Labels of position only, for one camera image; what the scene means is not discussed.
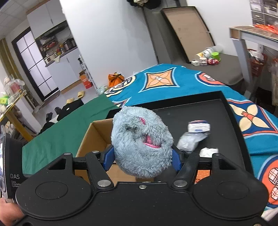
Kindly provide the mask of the person's left hand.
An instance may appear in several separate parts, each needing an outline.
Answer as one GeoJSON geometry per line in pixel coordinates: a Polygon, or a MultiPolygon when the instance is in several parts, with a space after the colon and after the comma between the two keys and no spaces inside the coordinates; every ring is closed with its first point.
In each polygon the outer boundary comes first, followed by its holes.
{"type": "Polygon", "coordinates": [[[17,220],[24,217],[19,206],[15,203],[7,203],[5,198],[1,198],[1,225],[10,226],[13,225],[17,220]]]}

